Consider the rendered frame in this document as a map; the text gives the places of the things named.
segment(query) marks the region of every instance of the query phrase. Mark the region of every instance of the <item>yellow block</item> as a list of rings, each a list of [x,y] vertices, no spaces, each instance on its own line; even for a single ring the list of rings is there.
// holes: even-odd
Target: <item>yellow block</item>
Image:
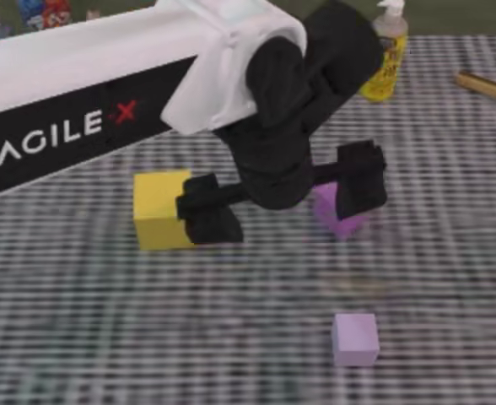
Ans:
[[[142,251],[180,249],[194,244],[177,218],[176,198],[191,176],[189,170],[141,173],[134,176],[133,221]]]

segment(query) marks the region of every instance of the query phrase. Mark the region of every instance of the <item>background wall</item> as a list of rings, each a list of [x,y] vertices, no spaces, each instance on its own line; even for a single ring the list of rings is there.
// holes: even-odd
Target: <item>background wall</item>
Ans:
[[[344,0],[373,18],[378,0]],[[273,0],[300,18],[324,0]],[[102,15],[118,14],[154,4],[154,0],[71,0],[73,17],[84,20],[88,8]],[[17,31],[22,30],[16,0],[0,0],[0,14]],[[496,34],[496,0],[407,0],[407,19],[413,34]]]

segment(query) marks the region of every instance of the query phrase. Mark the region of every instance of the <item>white bottle cap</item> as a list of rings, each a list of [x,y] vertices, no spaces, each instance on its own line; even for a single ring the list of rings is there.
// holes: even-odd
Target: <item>white bottle cap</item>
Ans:
[[[403,15],[403,9],[406,7],[406,3],[404,0],[383,0],[378,6],[387,7],[387,15],[401,17]]]

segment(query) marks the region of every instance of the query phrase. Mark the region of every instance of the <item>light purple cube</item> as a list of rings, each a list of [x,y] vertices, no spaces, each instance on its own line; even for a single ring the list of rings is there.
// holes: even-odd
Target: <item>light purple cube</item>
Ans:
[[[340,240],[345,240],[368,219],[367,215],[339,220],[336,215],[336,193],[338,184],[328,183],[314,187],[314,215],[315,217]]]
[[[332,323],[334,365],[371,367],[380,353],[374,314],[336,314]]]

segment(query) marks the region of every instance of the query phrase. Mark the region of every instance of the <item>table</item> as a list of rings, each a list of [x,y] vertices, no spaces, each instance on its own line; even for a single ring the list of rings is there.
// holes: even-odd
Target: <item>table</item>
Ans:
[[[169,133],[0,198],[0,404],[496,405],[496,36],[412,38],[395,99],[355,98],[316,163],[374,138],[390,201],[335,241],[310,202],[235,207],[242,246],[139,252],[132,174],[236,180]],[[337,311],[373,311],[373,369],[332,367]]]

